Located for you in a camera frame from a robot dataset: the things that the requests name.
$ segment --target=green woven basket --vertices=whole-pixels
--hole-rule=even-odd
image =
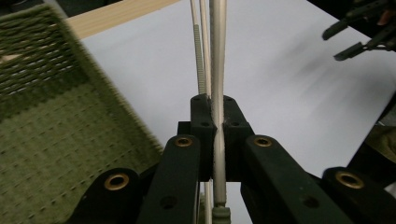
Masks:
[[[65,222],[99,174],[160,154],[50,7],[0,18],[0,223]]]

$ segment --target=round metal fastener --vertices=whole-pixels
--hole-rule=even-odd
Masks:
[[[341,184],[352,189],[362,189],[364,187],[363,181],[358,176],[349,172],[339,171],[335,174],[335,178]]]
[[[256,144],[256,146],[259,146],[259,147],[269,147],[272,145],[272,142],[270,139],[268,139],[266,137],[258,137],[256,139],[254,139],[254,144]]]
[[[178,147],[189,147],[192,145],[192,140],[188,137],[179,137],[176,139],[175,145]]]
[[[110,175],[105,181],[108,190],[119,190],[125,188],[129,183],[129,176],[123,173]]]

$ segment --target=wooden edge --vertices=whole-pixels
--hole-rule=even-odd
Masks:
[[[66,19],[78,38],[95,35],[106,29],[167,7],[179,0],[124,0],[107,7]]]

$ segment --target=wicker basket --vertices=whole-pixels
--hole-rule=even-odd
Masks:
[[[0,223],[62,223],[102,172],[161,147],[48,6],[0,18]]]

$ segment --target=woven texture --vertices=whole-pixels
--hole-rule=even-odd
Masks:
[[[0,18],[0,223],[63,223],[99,174],[160,155],[50,7]]]

